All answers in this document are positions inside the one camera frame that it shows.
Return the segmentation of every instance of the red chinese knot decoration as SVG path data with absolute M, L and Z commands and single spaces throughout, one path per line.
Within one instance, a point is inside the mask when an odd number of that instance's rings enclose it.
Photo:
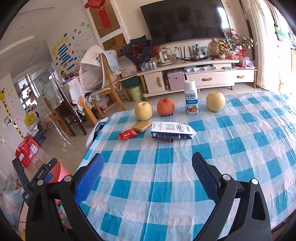
M 85 8 L 97 8 L 98 15 L 102 21 L 102 25 L 104 28 L 111 28 L 111 24 L 107 13 L 103 7 L 103 4 L 106 0 L 88 0 L 87 3 L 84 5 Z

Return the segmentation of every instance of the red candy wrapper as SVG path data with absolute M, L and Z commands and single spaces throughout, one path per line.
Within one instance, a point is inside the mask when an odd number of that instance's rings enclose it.
M 133 137 L 136 137 L 139 135 L 139 132 L 138 131 L 135 131 L 133 129 L 130 129 L 130 130 L 127 130 L 123 133 L 118 133 L 118 137 L 120 140 L 128 140 L 130 138 L 133 138 Z
M 157 141 L 157 140 L 163 140 L 163 141 L 167 141 L 170 143 L 172 143 L 174 141 L 174 139 L 157 139 L 157 138 L 154 139 L 154 141 Z

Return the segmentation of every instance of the screw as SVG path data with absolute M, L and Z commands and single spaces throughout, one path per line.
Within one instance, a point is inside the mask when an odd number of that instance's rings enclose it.
M 226 181 L 229 181 L 231 179 L 231 176 L 229 176 L 228 174 L 223 175 L 223 179 Z
M 69 182 L 69 181 L 71 181 L 72 180 L 72 177 L 71 176 L 65 176 L 64 177 L 64 181 L 65 182 Z
M 259 182 L 258 182 L 257 179 L 252 179 L 252 183 L 255 184 L 255 185 L 257 185 Z
M 43 183 L 44 183 L 43 180 L 39 180 L 39 181 L 37 182 L 37 185 L 38 185 L 38 186 L 41 186 Z

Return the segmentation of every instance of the pink storage box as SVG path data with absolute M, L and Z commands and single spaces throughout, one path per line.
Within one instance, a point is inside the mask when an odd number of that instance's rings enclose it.
M 183 70 L 173 69 L 168 71 L 167 75 L 171 90 L 180 90 L 185 88 L 185 75 Z

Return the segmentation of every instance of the television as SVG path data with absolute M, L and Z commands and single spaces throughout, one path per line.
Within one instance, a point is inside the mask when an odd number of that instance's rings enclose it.
M 154 45 L 230 34 L 221 0 L 164 0 L 141 10 Z

